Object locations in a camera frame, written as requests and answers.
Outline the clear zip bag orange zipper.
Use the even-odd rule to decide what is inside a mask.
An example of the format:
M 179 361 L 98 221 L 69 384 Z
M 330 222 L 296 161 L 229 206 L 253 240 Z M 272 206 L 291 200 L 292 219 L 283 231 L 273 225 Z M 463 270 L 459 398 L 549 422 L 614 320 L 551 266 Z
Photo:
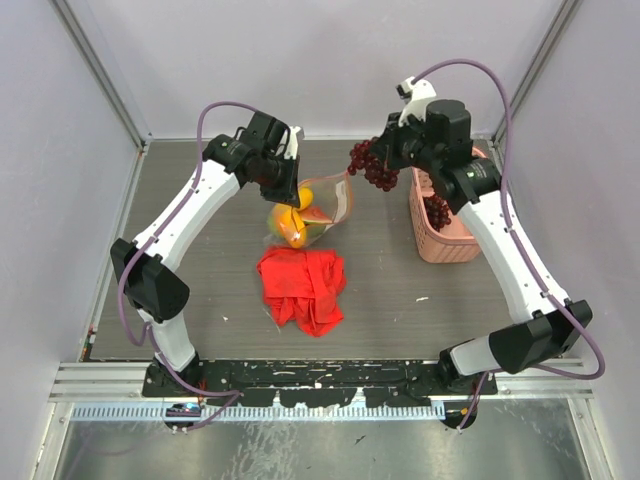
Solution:
M 266 244 L 303 249 L 350 216 L 353 191 L 346 171 L 303 180 L 298 193 L 298 208 L 275 204 L 271 209 L 266 220 Z

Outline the dark purple grapes toy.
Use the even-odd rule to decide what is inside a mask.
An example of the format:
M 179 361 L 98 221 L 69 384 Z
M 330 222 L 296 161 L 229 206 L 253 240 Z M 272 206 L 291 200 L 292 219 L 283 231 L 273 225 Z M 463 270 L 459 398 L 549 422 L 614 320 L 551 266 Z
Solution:
M 351 176 L 362 174 L 369 184 L 389 192 L 397 186 L 399 171 L 391 170 L 385 160 L 378 159 L 370 152 L 374 140 L 365 140 L 352 147 L 346 172 Z

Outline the yellow lemon toy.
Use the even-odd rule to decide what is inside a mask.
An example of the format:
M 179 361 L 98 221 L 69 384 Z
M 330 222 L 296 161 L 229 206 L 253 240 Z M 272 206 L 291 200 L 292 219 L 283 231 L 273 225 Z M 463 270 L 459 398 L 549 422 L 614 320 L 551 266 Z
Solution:
M 299 201 L 300 205 L 297 207 L 298 211 L 303 211 L 309 208 L 314 201 L 314 193 L 310 188 L 302 187 L 299 189 Z

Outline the red crumpled cloth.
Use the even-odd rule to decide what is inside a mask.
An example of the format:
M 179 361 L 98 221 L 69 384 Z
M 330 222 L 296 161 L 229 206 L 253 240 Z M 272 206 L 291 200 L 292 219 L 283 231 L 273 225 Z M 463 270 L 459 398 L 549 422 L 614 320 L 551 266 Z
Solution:
M 338 298 L 347 285 L 344 259 L 334 250 L 273 246 L 256 265 L 263 301 L 279 327 L 295 322 L 322 337 L 344 319 Z

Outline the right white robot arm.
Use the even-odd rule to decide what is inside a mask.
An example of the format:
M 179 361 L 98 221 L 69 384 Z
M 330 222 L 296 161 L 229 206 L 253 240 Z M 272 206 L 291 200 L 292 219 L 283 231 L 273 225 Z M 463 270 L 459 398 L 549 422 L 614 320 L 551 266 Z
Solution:
M 458 100 L 409 101 L 389 115 L 371 152 L 393 170 L 426 172 L 436 194 L 480 246 L 505 296 L 510 326 L 441 352 L 437 372 L 444 390 L 459 394 L 474 375 L 492 370 L 519 373 L 565 353 L 593 313 L 572 301 L 549 275 L 500 191 L 492 160 L 474 153 L 471 115 Z

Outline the green custard apple toy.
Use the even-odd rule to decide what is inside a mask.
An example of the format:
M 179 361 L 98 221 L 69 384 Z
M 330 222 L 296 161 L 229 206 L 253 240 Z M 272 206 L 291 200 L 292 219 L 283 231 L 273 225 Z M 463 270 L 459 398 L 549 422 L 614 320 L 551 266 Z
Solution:
M 276 224 L 274 223 L 274 219 L 271 216 L 269 216 L 267 218 L 266 224 L 267 224 L 267 227 L 268 227 L 270 235 L 273 238 L 278 238 L 279 237 L 279 230 L 278 230 Z

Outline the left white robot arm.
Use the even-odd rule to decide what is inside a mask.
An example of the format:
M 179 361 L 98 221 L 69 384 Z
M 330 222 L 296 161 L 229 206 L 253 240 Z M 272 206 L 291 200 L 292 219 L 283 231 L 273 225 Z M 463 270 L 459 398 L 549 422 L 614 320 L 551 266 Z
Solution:
M 192 242 L 213 215 L 248 183 L 274 203 L 299 206 L 299 143 L 304 133 L 274 116 L 253 110 L 249 123 L 232 135 L 197 141 L 193 173 L 159 216 L 133 240 L 117 239 L 110 257 L 117 278 L 122 326 L 131 305 L 143 322 L 141 335 L 151 343 L 165 385 L 178 396 L 209 396 L 201 386 L 200 359 L 189 339 L 184 316 L 190 289 L 177 274 Z

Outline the pink plastic basket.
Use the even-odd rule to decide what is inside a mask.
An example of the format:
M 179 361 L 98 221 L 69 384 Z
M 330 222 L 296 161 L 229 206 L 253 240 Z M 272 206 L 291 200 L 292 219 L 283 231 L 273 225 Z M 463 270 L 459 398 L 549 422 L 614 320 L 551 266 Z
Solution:
M 420 257 L 429 263 L 466 263 L 480 254 L 476 239 L 439 197 L 430 177 L 411 170 L 409 210 Z

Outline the orange mango toy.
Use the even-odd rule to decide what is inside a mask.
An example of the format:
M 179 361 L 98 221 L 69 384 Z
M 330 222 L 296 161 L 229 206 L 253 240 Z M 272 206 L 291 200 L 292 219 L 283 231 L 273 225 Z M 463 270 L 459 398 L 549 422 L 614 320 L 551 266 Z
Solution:
M 307 242 L 306 224 L 299 212 L 290 206 L 277 205 L 273 209 L 272 219 L 277 233 L 292 248 L 303 248 Z

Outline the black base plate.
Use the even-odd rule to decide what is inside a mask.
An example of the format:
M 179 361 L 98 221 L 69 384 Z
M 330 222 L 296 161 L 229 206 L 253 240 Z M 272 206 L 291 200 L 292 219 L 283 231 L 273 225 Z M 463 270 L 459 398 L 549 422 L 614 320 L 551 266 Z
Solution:
M 200 361 L 186 374 L 193 387 L 237 390 L 248 407 L 345 407 L 358 394 L 365 406 L 429 406 L 434 397 L 473 396 L 478 377 L 443 386 L 436 365 L 425 360 L 215 360 Z

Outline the watermelon slice toy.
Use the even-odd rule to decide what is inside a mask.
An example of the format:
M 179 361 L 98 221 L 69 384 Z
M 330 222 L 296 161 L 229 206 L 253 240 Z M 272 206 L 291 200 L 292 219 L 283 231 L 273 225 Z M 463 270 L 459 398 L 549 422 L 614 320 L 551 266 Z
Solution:
M 309 208 L 303 211 L 298 211 L 301 220 L 307 225 L 328 225 L 332 224 L 333 220 L 318 206 L 311 205 Z

